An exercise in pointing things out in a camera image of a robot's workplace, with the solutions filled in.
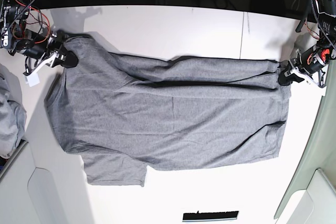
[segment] gray t-shirt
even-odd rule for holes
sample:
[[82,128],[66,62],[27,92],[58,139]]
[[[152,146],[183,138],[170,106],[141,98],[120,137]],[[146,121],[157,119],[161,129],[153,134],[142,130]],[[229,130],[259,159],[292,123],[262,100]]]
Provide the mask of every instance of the gray t-shirt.
[[80,154],[94,185],[144,184],[157,170],[211,168],[278,156],[290,87],[279,63],[108,53],[66,42],[79,57],[47,100],[56,138]]
[[25,134],[26,111],[10,98],[6,80],[0,73],[0,156],[8,159]]

